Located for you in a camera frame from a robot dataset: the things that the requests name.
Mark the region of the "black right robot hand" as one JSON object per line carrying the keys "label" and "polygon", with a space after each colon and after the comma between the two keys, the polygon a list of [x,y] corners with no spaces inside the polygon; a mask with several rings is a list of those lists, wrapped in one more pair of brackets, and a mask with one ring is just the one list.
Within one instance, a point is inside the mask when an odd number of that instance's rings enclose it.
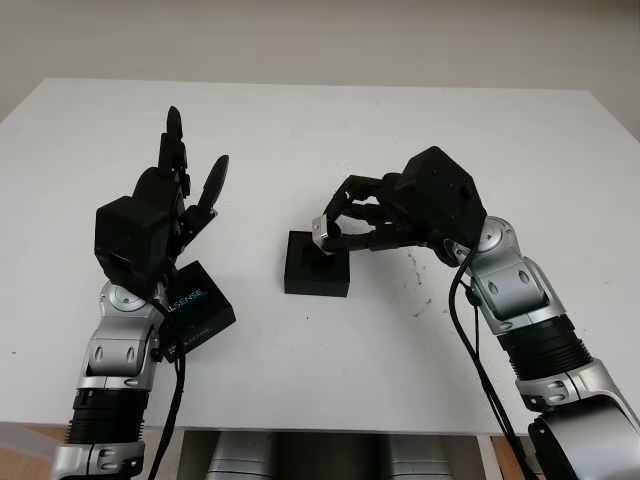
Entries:
{"label": "black right robot hand", "polygon": [[475,220],[465,218],[464,203],[454,184],[437,187],[422,179],[405,185],[398,173],[351,175],[317,219],[313,240],[327,254],[426,247],[455,266],[451,245],[471,249],[479,235]]}

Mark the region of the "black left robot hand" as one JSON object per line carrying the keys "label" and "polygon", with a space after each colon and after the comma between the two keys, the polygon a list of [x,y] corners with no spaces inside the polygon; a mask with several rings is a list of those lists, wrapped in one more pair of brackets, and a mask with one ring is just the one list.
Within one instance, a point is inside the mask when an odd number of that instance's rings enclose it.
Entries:
{"label": "black left robot hand", "polygon": [[217,216],[214,208],[223,189],[229,156],[220,156],[213,164],[197,203],[186,206],[191,193],[187,172],[186,145],[180,111],[171,106],[166,130],[161,134],[158,164],[140,176],[133,198],[162,214],[162,227],[152,236],[154,251],[145,260],[145,277],[152,286],[170,282],[178,256]]}

